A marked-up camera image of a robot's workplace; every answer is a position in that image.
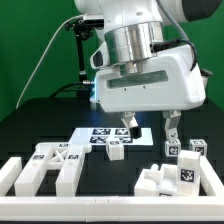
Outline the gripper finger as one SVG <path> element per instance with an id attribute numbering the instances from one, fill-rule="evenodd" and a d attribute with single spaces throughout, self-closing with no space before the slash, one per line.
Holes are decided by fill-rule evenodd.
<path id="1" fill-rule="evenodd" d="M 134 112 L 122 112 L 121 121 L 128 130 L 129 136 L 133 139 L 139 139 L 142 136 L 141 127 L 135 119 Z"/>
<path id="2" fill-rule="evenodd" d="M 178 139 L 177 127 L 181 118 L 180 110 L 164 111 L 163 117 L 165 119 L 164 131 L 166 140 L 173 142 Z"/>

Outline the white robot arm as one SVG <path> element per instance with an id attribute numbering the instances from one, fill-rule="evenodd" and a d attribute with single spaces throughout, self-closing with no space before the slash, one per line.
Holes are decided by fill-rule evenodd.
<path id="1" fill-rule="evenodd" d="M 199 107 L 211 73 L 198 65 L 185 32 L 166 41 L 163 27 L 208 18 L 222 0 L 74 0 L 101 46 L 91 56 L 97 71 L 90 101 L 119 112 L 133 138 L 141 136 L 140 111 L 161 111 L 166 139 L 178 138 L 183 110 Z"/>

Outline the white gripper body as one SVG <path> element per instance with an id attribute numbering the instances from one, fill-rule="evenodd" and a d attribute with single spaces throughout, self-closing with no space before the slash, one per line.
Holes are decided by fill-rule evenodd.
<path id="1" fill-rule="evenodd" d="M 188 110 L 205 100 L 198 65 L 189 45 L 160 51 L 142 63 L 142 72 L 121 75 L 118 67 L 97 72 L 94 100 L 105 112 Z"/>

